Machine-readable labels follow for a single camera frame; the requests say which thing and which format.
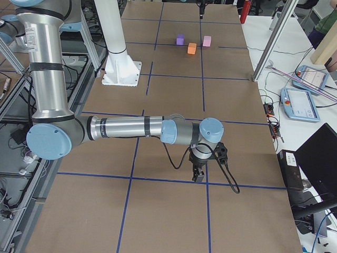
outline blue joint cap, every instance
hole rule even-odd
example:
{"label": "blue joint cap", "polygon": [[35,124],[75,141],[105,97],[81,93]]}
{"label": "blue joint cap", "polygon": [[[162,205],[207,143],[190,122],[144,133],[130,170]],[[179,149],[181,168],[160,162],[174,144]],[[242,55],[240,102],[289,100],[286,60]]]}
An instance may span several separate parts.
{"label": "blue joint cap", "polygon": [[200,125],[199,130],[201,135],[209,142],[218,143],[221,141],[224,127],[222,123],[215,118],[204,119]]}
{"label": "blue joint cap", "polygon": [[13,4],[20,7],[32,7],[42,3],[44,0],[10,0]]}
{"label": "blue joint cap", "polygon": [[82,22],[69,23],[61,26],[61,32],[79,32],[82,29]]}
{"label": "blue joint cap", "polygon": [[162,123],[162,134],[160,140],[163,143],[173,144],[178,135],[177,125],[174,120],[164,120]]}
{"label": "blue joint cap", "polygon": [[1,17],[2,20],[7,21],[7,22],[12,22],[12,21],[18,21],[16,15],[4,15]]}
{"label": "blue joint cap", "polygon": [[0,32],[0,37],[6,44],[9,44],[13,41],[12,37],[10,37],[7,33]]}
{"label": "blue joint cap", "polygon": [[46,160],[61,158],[72,149],[72,142],[66,132],[52,124],[34,125],[26,140],[30,150]]}

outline person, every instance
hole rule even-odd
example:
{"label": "person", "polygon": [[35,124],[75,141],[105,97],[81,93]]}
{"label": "person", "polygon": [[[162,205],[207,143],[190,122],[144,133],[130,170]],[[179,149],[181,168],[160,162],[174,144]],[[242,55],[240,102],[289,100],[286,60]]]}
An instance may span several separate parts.
{"label": "person", "polygon": [[[308,39],[314,49],[319,46],[337,20],[337,0],[330,0],[330,5],[333,8],[333,11],[328,16],[320,20],[314,30],[308,35]],[[337,51],[334,52],[334,54],[326,62],[325,67],[329,72],[337,70]]]}
{"label": "person", "polygon": [[318,47],[337,20],[337,0],[330,0],[330,5],[334,9],[332,13],[320,20],[319,23],[315,26],[314,30],[308,36],[308,39],[314,49]]}

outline black monitor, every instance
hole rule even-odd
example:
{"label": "black monitor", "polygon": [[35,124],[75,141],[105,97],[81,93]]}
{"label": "black monitor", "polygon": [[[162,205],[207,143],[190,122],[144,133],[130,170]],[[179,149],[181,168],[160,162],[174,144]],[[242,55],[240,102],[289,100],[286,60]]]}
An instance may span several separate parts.
{"label": "black monitor", "polygon": [[313,214],[329,208],[337,218],[337,133],[325,123],[294,155],[312,186],[318,194],[322,194],[323,200],[308,207],[307,212],[303,210],[302,214]]}

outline white pillar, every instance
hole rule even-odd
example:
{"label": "white pillar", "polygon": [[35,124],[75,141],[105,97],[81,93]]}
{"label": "white pillar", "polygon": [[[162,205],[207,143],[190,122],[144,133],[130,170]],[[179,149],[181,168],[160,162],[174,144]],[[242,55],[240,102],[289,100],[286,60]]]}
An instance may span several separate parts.
{"label": "white pillar", "polygon": [[109,50],[102,84],[137,86],[142,63],[127,54],[117,0],[95,0],[95,5]]}

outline white desk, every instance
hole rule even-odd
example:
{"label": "white desk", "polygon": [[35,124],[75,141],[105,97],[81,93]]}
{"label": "white desk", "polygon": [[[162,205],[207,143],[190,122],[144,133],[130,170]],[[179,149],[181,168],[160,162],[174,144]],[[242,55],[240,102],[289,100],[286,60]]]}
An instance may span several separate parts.
{"label": "white desk", "polygon": [[[271,31],[269,30],[269,26],[271,24],[270,17],[262,17],[262,16],[248,16],[246,23],[242,25],[244,36],[247,42],[247,46],[250,48],[259,48],[264,49],[267,41],[271,35]],[[295,18],[291,18],[285,30],[283,31],[282,35],[274,50],[280,52],[289,52],[289,53],[297,53],[301,51],[305,51],[311,47],[311,44],[303,32],[302,28],[300,27],[299,23]],[[250,57],[252,61],[253,68],[255,69],[259,59],[262,55],[262,51],[258,50],[250,50]],[[316,69],[323,69],[324,66],[322,65],[314,65],[311,63],[310,56],[313,54],[314,49],[308,54],[308,56],[302,61],[300,65],[308,65],[313,66]],[[290,54],[282,54],[273,52],[270,60],[273,61],[274,67],[277,69],[290,73],[293,72],[298,65],[298,63],[303,58],[304,53],[290,55]],[[265,80],[266,76],[270,70],[264,70],[262,75],[258,80],[259,89],[265,89]],[[269,74],[267,78],[267,89],[270,91],[275,92],[276,94],[280,93],[281,88],[283,88],[288,79],[276,74]],[[332,78],[330,77],[328,82],[328,86],[337,87]],[[337,95],[337,91],[326,89],[330,93]],[[279,97],[275,94],[268,92],[267,95],[270,96],[274,102],[279,100]],[[323,96],[314,96],[314,101],[317,106],[319,105],[329,105],[332,104],[333,101],[330,101]],[[283,108],[279,109],[278,103],[274,104],[274,112],[275,116],[280,119],[281,124],[281,135],[284,139],[284,143],[279,139],[279,145],[277,152],[281,149],[288,149],[288,150],[297,150],[322,124],[328,123],[335,131],[337,131],[337,105],[332,106],[329,108],[322,108],[318,109],[318,113],[321,118],[321,122],[319,123],[309,123],[309,122],[301,122],[301,121],[294,121],[290,120],[284,113]],[[334,224],[330,225],[332,229],[337,230]],[[300,241],[302,245],[308,250],[311,251],[311,247],[314,240],[313,234],[302,235],[299,233]],[[320,239],[322,244],[317,244],[315,246],[315,253],[319,252],[337,252],[337,233],[333,231],[328,231],[328,239]],[[329,245],[327,247],[323,247],[324,243],[328,242]]]}

